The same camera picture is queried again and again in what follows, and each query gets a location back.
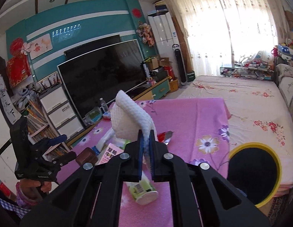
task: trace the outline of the white stripe on wall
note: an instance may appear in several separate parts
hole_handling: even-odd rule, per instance
[[[117,15],[117,14],[128,14],[129,12],[127,10],[120,10],[120,11],[106,11],[106,12],[98,12],[98,13],[88,13],[88,14],[84,14],[84,15],[79,15],[76,17],[72,17],[72,18],[68,18],[68,19],[64,19],[61,21],[58,21],[54,24],[45,26],[37,31],[32,32],[31,34],[26,36],[27,40],[31,40],[32,38],[45,33],[46,31],[52,30],[56,27],[59,26],[63,26],[65,24],[68,23],[72,23],[75,21],[79,21],[79,20],[83,20],[83,19],[89,19],[89,18],[95,18],[95,17],[100,17],[100,16],[107,16],[107,15]]]
[[[36,70],[38,67],[41,67],[42,65],[48,63],[49,61],[54,60],[54,59],[58,58],[59,56],[64,55],[64,51],[67,51],[69,49],[75,48],[75,47],[80,46],[82,44],[86,44],[86,43],[89,43],[91,41],[102,39],[102,38],[105,38],[105,37],[110,37],[110,36],[115,36],[115,35],[120,35],[122,37],[122,36],[127,36],[127,35],[133,35],[135,33],[136,32],[134,30],[121,31],[121,32],[116,32],[116,33],[103,35],[103,36],[100,36],[100,37],[94,37],[94,38],[91,38],[91,39],[88,39],[88,40],[85,40],[85,41],[70,45],[70,46],[68,46],[68,47],[66,47],[64,49],[58,50],[58,51],[54,52],[53,54],[50,54],[50,55],[42,58],[41,60],[35,62],[33,64],[33,69]]]

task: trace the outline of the blue checkered fabric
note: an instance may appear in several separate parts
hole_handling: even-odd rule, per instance
[[[16,205],[12,205],[11,203],[8,203],[2,199],[0,199],[0,204],[4,209],[9,211],[14,211],[20,218],[23,218],[23,216],[26,215],[30,211],[28,209],[24,209]]]

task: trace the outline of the folded white towel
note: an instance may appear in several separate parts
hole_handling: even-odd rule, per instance
[[[153,129],[157,139],[156,128],[150,115],[137,105],[122,90],[116,95],[116,103],[111,110],[111,122],[117,138],[136,141],[138,131],[143,133],[143,154],[149,161],[149,134]]]

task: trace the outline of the drawer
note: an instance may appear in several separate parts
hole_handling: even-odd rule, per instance
[[[62,87],[59,87],[52,91],[51,93],[47,94],[45,97],[40,99],[42,106],[44,107],[46,113],[53,110],[55,107],[59,106],[60,104],[67,101],[67,97],[64,94]]]
[[[69,139],[71,136],[79,133],[83,129],[79,119],[76,117],[70,122],[66,123],[64,126],[58,129],[60,135],[66,135]]]
[[[166,80],[160,85],[156,86],[152,89],[152,95],[154,96],[155,100],[160,99],[162,96],[164,96],[166,93],[170,91],[170,85],[169,81]]]
[[[51,113],[48,117],[52,121],[55,128],[62,125],[63,122],[75,116],[75,112],[68,102],[62,107],[58,108],[56,111]]]
[[[153,100],[153,93],[150,90],[148,93],[144,94],[142,97],[138,98],[136,101],[148,101],[148,100]]]

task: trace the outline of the cartoon picture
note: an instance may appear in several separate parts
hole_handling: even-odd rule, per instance
[[[39,55],[53,49],[50,34],[45,34],[35,39],[34,41],[30,42],[30,45],[31,48],[33,48],[33,50],[30,52],[31,59],[34,59]]]

